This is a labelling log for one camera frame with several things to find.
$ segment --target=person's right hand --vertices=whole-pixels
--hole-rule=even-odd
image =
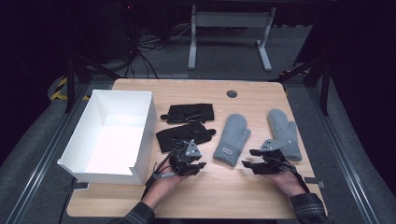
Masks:
[[[268,179],[273,180],[276,185],[289,198],[298,194],[306,193],[297,180],[297,177],[290,171],[281,171],[275,175],[263,175]]]

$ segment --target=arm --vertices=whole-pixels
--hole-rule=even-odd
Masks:
[[[318,195],[306,193],[296,176],[290,171],[282,171],[275,175],[265,175],[273,180],[293,204],[297,219],[303,224],[331,223],[327,219],[324,206]]]
[[[172,172],[168,167],[162,174]],[[149,224],[155,218],[154,209],[166,196],[171,194],[177,185],[187,176],[174,175],[156,180],[146,196],[124,218],[114,219],[109,224]]]

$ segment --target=hand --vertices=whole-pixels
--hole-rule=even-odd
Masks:
[[[164,169],[161,174],[168,174],[173,172],[172,167],[170,167],[169,161],[166,161],[163,167],[167,168]],[[146,196],[142,199],[142,203],[145,203],[152,210],[154,210],[157,205],[163,200],[163,198],[169,195],[176,188],[176,186],[181,181],[187,179],[187,177],[188,176],[174,175],[171,177],[165,177],[156,180],[152,184]]]
[[[263,175],[273,180],[276,185],[285,193],[289,198],[298,194],[306,193],[303,187],[297,180],[297,177],[290,171],[281,171],[275,175]]]

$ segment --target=black glove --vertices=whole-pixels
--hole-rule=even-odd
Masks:
[[[212,104],[171,105],[168,114],[161,115],[161,119],[167,119],[167,123],[205,122],[214,120],[215,115]]]
[[[172,149],[183,141],[190,142],[190,140],[193,139],[196,145],[208,142],[215,133],[216,130],[207,130],[201,122],[196,121],[175,128],[162,130],[156,133],[156,135],[161,152],[165,153],[172,151]]]

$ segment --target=wooden table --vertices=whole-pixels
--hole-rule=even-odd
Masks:
[[[159,79],[118,79],[113,90],[152,91],[157,117],[166,114],[169,105],[213,104],[215,120],[208,121],[207,129],[216,129],[212,140],[198,148],[207,162],[196,176],[183,181],[173,194],[166,198],[155,210],[156,217],[177,218],[294,218],[289,199],[268,179],[254,175],[244,168],[241,160],[262,161],[249,154],[250,149],[258,149],[263,141],[272,138],[268,112],[278,108],[285,112],[289,120],[294,120],[288,99],[279,83],[216,80],[159,80]],[[226,92],[234,90],[237,97],[230,98]],[[247,119],[251,136],[232,168],[215,161],[213,153],[219,143],[227,117],[239,113]],[[175,127],[158,119],[156,132]],[[306,155],[301,136],[298,134],[299,148],[303,159],[292,162],[302,177],[314,177]],[[155,162],[163,160],[156,137],[148,169]],[[319,198],[318,185],[308,184]],[[91,184],[89,189],[75,190],[67,214],[72,217],[123,217],[140,200],[144,186]]]

